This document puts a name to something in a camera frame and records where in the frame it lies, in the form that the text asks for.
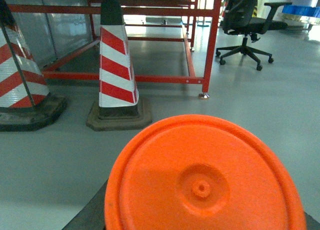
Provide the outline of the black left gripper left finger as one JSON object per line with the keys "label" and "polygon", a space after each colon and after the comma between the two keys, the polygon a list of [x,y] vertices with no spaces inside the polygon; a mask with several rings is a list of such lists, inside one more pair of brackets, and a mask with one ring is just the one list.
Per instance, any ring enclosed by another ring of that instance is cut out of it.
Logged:
{"label": "black left gripper left finger", "polygon": [[104,202],[108,180],[63,230],[105,230]]}

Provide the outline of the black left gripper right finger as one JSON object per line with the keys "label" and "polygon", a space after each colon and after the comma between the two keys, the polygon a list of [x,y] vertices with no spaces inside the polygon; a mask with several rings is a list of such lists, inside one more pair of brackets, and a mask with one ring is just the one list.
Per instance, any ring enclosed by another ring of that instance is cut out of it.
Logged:
{"label": "black left gripper right finger", "polygon": [[307,230],[320,230],[320,223],[318,221],[306,212],[304,212],[304,216]]}

